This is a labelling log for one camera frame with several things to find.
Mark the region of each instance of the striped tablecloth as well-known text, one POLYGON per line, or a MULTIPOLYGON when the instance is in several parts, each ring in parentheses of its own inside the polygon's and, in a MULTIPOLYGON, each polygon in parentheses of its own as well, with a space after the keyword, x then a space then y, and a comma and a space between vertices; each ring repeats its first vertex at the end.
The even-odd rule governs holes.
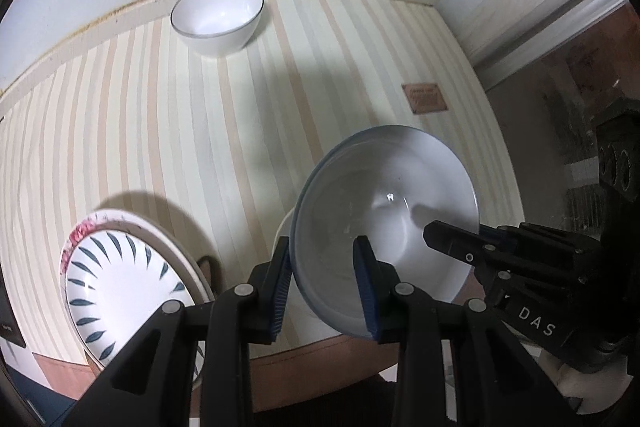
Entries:
MULTIPOLYGON (((437 11, 390 0, 267 0, 257 37, 213 60, 168 18, 60 65, 0 123, 0 256, 28 346, 85 363, 58 289, 60 247, 101 206, 148 216, 222 284, 268 260, 276 229, 322 156, 364 128, 400 123, 451 147, 483 223, 523 219, 494 114, 437 11), (449 110, 414 116, 402 84, 436 82, 449 110)), ((274 347, 336 334, 302 308, 274 347)))

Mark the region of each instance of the metal screw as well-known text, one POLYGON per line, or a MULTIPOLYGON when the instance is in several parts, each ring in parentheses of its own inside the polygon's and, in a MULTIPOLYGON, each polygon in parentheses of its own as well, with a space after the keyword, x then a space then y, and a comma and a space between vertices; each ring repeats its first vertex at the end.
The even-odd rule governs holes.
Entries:
POLYGON ((167 315, 177 312, 180 309, 180 301, 171 299, 162 305, 162 311, 167 315))
POLYGON ((395 290, 398 295, 411 295, 414 292, 414 286, 408 282, 399 282, 395 290))
POLYGON ((476 313, 482 313, 486 309, 486 304, 482 299, 471 299, 467 305, 471 311, 476 313))
POLYGON ((239 297, 246 297, 247 295, 251 295, 253 292, 254 287, 249 283, 242 283, 234 288, 234 293, 239 297))

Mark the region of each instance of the blue fabric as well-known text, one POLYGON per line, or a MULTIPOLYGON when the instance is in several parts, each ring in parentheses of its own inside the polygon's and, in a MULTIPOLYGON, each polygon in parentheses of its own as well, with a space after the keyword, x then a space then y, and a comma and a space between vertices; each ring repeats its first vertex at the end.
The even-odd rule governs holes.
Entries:
POLYGON ((40 416, 44 418, 47 427, 62 425, 63 419, 76 403, 75 400, 40 385, 12 367, 7 367, 7 371, 18 393, 23 399, 33 404, 40 416))

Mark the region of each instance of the dark floor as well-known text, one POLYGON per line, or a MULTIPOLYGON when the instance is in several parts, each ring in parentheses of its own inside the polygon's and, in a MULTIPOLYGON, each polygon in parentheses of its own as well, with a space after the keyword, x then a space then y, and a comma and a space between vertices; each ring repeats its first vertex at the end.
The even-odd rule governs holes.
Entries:
POLYGON ((624 6, 487 92, 527 221, 600 233, 591 118, 620 96, 640 98, 640 20, 624 6))

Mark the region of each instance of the brown label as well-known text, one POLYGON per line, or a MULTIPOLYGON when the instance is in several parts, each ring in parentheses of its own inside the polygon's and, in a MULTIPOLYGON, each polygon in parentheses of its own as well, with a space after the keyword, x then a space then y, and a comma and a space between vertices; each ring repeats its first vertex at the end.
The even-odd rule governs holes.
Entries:
POLYGON ((438 84, 404 84, 402 89, 414 114, 447 110, 438 84))

